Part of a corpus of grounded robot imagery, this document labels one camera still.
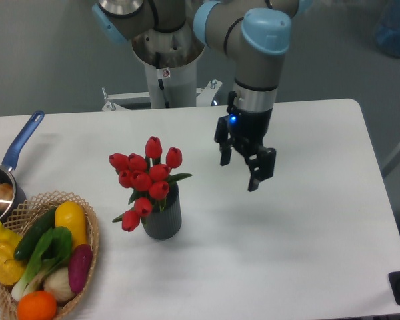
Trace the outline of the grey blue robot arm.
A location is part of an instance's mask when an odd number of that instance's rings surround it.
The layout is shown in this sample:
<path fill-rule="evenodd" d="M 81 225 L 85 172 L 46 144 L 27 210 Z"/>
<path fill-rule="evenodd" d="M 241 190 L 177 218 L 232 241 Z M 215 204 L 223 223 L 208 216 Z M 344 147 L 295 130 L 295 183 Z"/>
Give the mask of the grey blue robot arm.
<path fill-rule="evenodd" d="M 192 107 L 205 48 L 235 62 L 227 114 L 217 122 L 221 165 L 232 151 L 250 170 L 248 189 L 273 176 L 276 151 L 263 144 L 291 37 L 309 1 L 97 1 L 92 12 L 110 40 L 129 42 L 145 68 L 154 109 Z"/>

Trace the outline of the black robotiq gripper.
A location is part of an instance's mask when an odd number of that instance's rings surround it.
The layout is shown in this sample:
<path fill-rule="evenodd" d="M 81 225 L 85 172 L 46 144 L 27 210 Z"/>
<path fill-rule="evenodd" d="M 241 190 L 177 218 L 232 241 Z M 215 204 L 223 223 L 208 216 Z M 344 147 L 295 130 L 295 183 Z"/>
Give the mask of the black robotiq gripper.
<path fill-rule="evenodd" d="M 229 116 L 218 118 L 214 136 L 221 152 L 220 166 L 230 163 L 233 146 L 249 167 L 248 191 L 252 192 L 274 174 L 276 149 L 263 146 L 272 109 L 254 113 L 231 106 L 227 112 Z"/>

